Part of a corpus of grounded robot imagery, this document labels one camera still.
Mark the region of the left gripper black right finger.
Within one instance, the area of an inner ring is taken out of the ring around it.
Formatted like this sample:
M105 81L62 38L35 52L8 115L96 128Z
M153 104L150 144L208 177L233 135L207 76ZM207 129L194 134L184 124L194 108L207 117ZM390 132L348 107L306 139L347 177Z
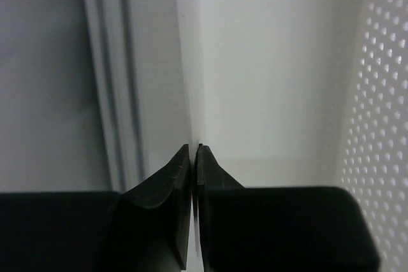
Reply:
M363 213L345 189L248 188L196 153L194 212L205 271L379 271Z

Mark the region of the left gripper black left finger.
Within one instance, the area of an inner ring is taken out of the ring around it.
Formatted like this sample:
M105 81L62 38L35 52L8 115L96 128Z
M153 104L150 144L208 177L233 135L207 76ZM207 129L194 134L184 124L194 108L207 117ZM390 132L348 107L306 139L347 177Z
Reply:
M181 271L190 197L187 145L125 193L3 193L1 270Z

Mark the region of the white perforated plastic box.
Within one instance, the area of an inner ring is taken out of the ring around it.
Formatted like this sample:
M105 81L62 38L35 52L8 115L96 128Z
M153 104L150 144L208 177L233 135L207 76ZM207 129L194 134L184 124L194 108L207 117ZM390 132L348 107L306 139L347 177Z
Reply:
M177 0L190 145L246 186L334 185L407 270L407 0Z

